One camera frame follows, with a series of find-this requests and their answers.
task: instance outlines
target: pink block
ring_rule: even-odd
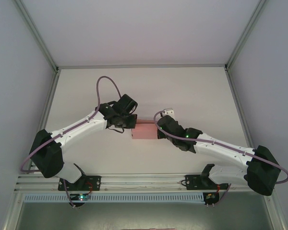
[[[133,139],[157,139],[157,127],[155,124],[136,124],[131,134]]]

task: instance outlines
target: white enclosure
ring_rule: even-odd
[[[140,119],[172,107],[183,127],[267,146],[288,169],[288,0],[0,0],[0,229],[19,229],[27,193],[58,193],[57,178],[19,175],[19,165],[37,130],[94,110],[102,75],[138,102]],[[107,80],[100,93],[118,98]],[[186,173],[224,163],[129,130],[86,137],[63,157],[87,174],[175,178],[176,192]],[[288,183],[264,201],[267,224],[287,230]]]

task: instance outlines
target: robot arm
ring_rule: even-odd
[[[31,157],[32,161],[45,178],[56,176],[70,183],[85,180],[84,172],[76,164],[63,161],[63,153],[78,140],[110,126],[122,128],[123,130],[134,128],[137,115],[132,113],[137,105],[137,102],[125,94],[117,102],[101,104],[97,113],[93,111],[83,119],[65,128],[52,133],[44,129],[40,130],[36,134],[30,152],[52,138],[57,136],[58,138],[37,151]]]
[[[266,147],[259,146],[257,149],[252,149],[235,146],[215,139],[200,130],[184,129],[169,115],[160,118],[157,125],[161,129],[158,130],[158,139],[166,138],[182,151],[209,155],[226,163],[223,166],[206,165],[201,175],[203,184],[213,182],[215,184],[248,185],[259,194],[271,195],[280,169],[252,157],[258,156],[278,165]]]

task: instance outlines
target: white ceiling panel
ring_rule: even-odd
[[[258,0],[23,0],[59,66],[223,64]]]

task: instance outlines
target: white wall panel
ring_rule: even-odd
[[[211,136],[246,146],[224,68],[63,69],[50,110],[47,131],[63,128],[89,114],[97,105],[96,81],[107,75],[122,94],[138,104],[139,119],[152,119],[172,107],[176,120]],[[108,80],[100,83],[101,102],[118,99]],[[130,130],[104,130],[72,146],[64,159],[86,173],[196,173],[219,162],[183,152],[168,140],[133,140]]]
[[[258,0],[23,0],[59,66],[225,64]]]
[[[52,77],[11,0],[0,0],[0,229]]]
[[[288,0],[268,2],[232,76],[255,145],[288,169]],[[288,183],[276,191],[288,218]]]

